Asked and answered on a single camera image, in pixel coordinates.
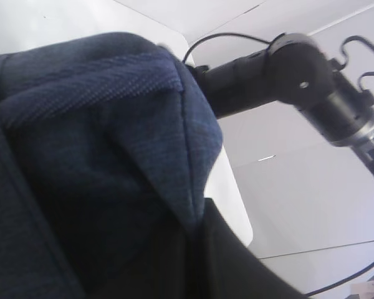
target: wire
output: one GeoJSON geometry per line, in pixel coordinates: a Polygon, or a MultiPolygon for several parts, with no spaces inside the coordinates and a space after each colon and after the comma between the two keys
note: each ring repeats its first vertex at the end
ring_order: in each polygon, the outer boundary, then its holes
{"type": "Polygon", "coordinates": [[[329,285],[327,287],[324,287],[324,288],[321,288],[320,290],[317,290],[317,291],[313,291],[313,292],[310,292],[308,294],[306,294],[306,296],[308,297],[311,297],[311,296],[314,296],[314,295],[317,295],[317,294],[320,294],[320,293],[323,293],[323,292],[326,292],[326,291],[329,291],[333,288],[336,288],[336,287],[339,287],[340,285],[343,285],[344,283],[347,283],[361,275],[363,275],[364,273],[368,272],[369,270],[371,270],[372,268],[374,268],[374,262],[372,262],[370,265],[368,265],[367,267],[365,267],[363,270],[360,270],[359,272],[343,279],[343,280],[340,280],[339,282],[336,282],[336,283],[333,283],[332,285],[329,285]]]}
{"type": "Polygon", "coordinates": [[[244,39],[251,39],[251,40],[255,40],[257,42],[261,42],[263,44],[266,44],[266,45],[270,45],[271,43],[267,40],[264,40],[264,39],[260,39],[258,37],[254,37],[254,36],[249,36],[249,35],[246,35],[246,34],[242,34],[242,33],[234,33],[234,32],[222,32],[222,33],[216,33],[216,34],[211,34],[210,36],[206,36],[202,39],[200,39],[199,41],[197,41],[195,44],[193,44],[187,51],[185,57],[183,58],[183,63],[185,64],[186,61],[187,61],[187,58],[190,56],[190,54],[192,53],[192,51],[194,51],[195,48],[197,48],[197,46],[199,46],[200,44],[202,44],[203,42],[206,42],[207,40],[210,40],[210,39],[214,39],[215,37],[221,37],[221,36],[235,36],[235,37],[242,37],[244,39]]]}

